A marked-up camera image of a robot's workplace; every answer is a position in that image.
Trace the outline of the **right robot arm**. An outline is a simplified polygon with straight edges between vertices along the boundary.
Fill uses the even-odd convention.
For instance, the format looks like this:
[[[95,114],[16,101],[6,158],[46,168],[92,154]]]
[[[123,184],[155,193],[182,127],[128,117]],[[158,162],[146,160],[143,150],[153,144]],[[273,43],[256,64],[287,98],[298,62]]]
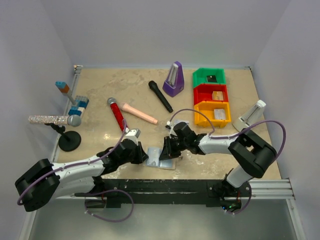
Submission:
[[[221,199],[234,196],[249,180],[262,178],[277,156],[277,151],[250,129],[236,135],[213,137],[208,133],[196,134],[185,122],[180,122],[164,138],[159,160],[175,159],[185,150],[194,155],[232,155],[238,162],[236,168],[212,187]]]

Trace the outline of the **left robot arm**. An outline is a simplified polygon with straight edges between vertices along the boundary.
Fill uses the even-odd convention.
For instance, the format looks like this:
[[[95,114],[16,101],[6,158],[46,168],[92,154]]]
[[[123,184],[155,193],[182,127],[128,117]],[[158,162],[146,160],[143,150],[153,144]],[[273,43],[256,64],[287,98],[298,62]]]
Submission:
[[[72,194],[100,195],[104,190],[103,175],[130,163],[139,165],[148,159],[141,142],[124,139],[118,145],[87,159],[69,163],[36,162],[15,182],[19,194],[17,204],[33,212],[51,200]]]

